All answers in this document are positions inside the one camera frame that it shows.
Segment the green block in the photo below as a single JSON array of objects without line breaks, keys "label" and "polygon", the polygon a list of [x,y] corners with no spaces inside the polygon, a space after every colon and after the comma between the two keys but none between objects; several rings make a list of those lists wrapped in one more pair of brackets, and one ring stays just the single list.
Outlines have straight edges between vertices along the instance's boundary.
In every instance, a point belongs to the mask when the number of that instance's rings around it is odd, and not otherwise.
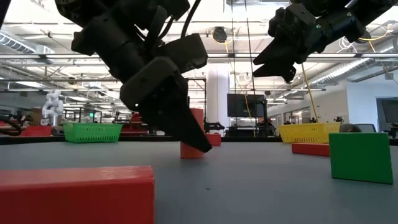
[{"label": "green block", "polygon": [[389,138],[385,133],[330,133],[331,176],[392,184]]}]

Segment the green basket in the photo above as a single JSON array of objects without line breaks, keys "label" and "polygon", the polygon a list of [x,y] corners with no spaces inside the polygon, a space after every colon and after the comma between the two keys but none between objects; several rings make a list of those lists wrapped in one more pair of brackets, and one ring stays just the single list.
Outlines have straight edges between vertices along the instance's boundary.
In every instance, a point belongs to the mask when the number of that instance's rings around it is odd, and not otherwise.
[{"label": "green basket", "polygon": [[122,124],[64,123],[63,131],[68,142],[116,142]]}]

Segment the table surface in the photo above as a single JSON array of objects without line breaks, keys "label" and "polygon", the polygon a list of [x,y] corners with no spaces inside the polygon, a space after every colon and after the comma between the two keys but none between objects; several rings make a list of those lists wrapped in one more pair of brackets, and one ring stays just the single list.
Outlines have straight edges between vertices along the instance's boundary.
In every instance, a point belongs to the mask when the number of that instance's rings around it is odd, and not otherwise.
[{"label": "table surface", "polygon": [[[155,170],[155,223],[395,223],[398,186],[335,180],[327,157],[282,143],[228,143],[181,160],[177,142],[0,146],[0,169],[142,166]],[[391,148],[398,180],[398,147]]]}]

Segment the white pillar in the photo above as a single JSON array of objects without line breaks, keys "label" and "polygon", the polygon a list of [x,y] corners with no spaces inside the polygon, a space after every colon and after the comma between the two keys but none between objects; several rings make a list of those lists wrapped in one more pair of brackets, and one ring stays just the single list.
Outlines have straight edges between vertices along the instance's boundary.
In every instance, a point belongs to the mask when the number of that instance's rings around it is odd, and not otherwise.
[{"label": "white pillar", "polygon": [[210,123],[220,122],[229,127],[230,118],[227,113],[227,94],[229,93],[229,64],[209,64],[207,72],[206,117]]}]

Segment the monitor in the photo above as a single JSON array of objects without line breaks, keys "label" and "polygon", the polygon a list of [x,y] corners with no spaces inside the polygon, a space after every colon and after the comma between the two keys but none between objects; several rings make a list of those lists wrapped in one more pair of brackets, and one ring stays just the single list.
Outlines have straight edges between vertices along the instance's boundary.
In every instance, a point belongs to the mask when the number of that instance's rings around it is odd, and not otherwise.
[{"label": "monitor", "polygon": [[398,123],[398,100],[382,100],[381,105],[387,123]]},{"label": "monitor", "polygon": [[239,118],[262,118],[264,116],[265,108],[264,104],[262,104],[265,100],[264,95],[256,95],[256,97],[254,97],[254,95],[246,95],[246,97],[248,99],[250,116],[244,94],[227,95],[228,116]]}]

